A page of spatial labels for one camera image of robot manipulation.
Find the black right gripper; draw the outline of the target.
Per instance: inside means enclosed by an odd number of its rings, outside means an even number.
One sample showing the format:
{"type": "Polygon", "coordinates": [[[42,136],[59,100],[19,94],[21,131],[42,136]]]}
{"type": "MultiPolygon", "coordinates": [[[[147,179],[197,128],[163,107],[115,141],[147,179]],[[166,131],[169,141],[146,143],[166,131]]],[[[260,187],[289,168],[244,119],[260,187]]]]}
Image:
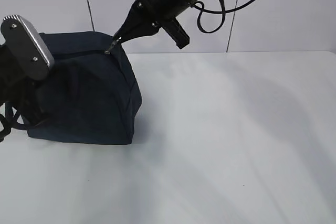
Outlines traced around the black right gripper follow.
{"type": "Polygon", "coordinates": [[[176,17],[188,8],[183,0],[135,0],[119,30],[113,35],[111,47],[140,37],[153,36],[162,28],[182,49],[190,37],[176,17]]]}

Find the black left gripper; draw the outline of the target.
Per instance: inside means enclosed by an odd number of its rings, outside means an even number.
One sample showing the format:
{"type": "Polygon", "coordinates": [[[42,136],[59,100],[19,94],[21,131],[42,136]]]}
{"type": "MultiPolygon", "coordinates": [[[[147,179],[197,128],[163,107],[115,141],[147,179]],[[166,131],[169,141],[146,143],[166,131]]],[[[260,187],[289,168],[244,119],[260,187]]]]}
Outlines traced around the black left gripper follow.
{"type": "Polygon", "coordinates": [[[32,130],[51,120],[38,104],[38,81],[29,78],[5,44],[1,45],[1,115],[4,130],[32,130]]]}

